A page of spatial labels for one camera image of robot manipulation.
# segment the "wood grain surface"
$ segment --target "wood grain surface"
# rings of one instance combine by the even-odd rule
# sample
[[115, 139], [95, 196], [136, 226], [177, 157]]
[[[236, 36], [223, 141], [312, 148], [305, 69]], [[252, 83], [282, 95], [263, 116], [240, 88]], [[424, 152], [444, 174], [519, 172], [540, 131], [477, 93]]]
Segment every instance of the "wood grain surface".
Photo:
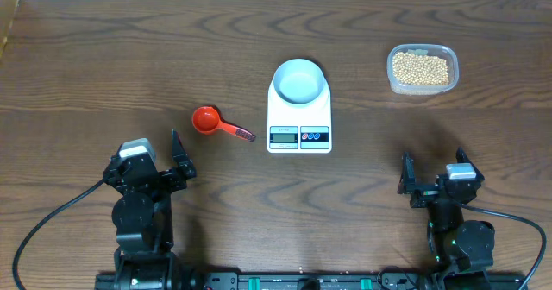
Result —
[[[392, 93], [402, 43], [453, 48], [461, 79], [426, 97]], [[267, 87], [285, 60], [319, 62], [332, 89], [328, 155], [266, 151]], [[0, 60], [0, 289], [17, 246], [50, 211], [99, 180], [126, 141], [147, 137], [159, 170], [176, 129], [197, 166], [172, 196], [175, 253], [243, 271], [429, 268], [427, 212], [397, 195], [401, 154], [431, 180], [462, 146], [486, 176], [473, 205], [552, 234], [552, 0], [22, 0]], [[248, 143], [201, 136], [216, 104]], [[91, 289], [113, 270], [102, 186], [33, 238], [28, 289]], [[540, 236], [496, 229], [495, 271], [526, 274]], [[550, 252], [530, 285], [550, 289]]]

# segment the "red measuring spoon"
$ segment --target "red measuring spoon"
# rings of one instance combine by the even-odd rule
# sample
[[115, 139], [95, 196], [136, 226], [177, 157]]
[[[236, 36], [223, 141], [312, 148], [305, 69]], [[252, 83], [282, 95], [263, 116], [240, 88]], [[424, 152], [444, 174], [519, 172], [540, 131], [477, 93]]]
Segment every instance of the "red measuring spoon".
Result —
[[205, 135], [210, 135], [214, 133], [215, 130], [222, 129], [231, 135], [250, 142], [254, 141], [256, 137], [251, 132], [243, 128], [225, 123], [216, 109], [212, 106], [203, 106], [198, 108], [195, 112], [193, 112], [191, 122], [197, 131]]

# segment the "wooden board in corner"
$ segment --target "wooden board in corner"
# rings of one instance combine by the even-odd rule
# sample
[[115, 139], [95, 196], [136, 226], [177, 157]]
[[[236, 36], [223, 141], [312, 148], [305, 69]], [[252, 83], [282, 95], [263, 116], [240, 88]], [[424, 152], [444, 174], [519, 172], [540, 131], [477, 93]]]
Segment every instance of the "wooden board in corner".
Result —
[[18, 2], [19, 0], [0, 0], [0, 58], [8, 42], [8, 32], [16, 14]]

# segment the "beige pellet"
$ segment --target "beige pellet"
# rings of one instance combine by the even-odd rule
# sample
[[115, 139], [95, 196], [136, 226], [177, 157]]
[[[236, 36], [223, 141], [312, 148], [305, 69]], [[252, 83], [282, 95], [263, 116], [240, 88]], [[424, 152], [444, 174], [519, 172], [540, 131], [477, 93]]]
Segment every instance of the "beige pellet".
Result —
[[396, 53], [392, 59], [393, 75], [403, 84], [448, 85], [447, 61], [437, 56]]

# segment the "scale platform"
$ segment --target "scale platform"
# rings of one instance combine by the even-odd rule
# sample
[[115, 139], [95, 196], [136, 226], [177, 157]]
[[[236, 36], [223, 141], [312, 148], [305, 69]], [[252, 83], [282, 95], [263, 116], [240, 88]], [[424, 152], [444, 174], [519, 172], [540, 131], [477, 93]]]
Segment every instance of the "scale platform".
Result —
[[308, 60], [281, 65], [268, 87], [267, 150], [329, 153], [331, 96], [322, 70]]

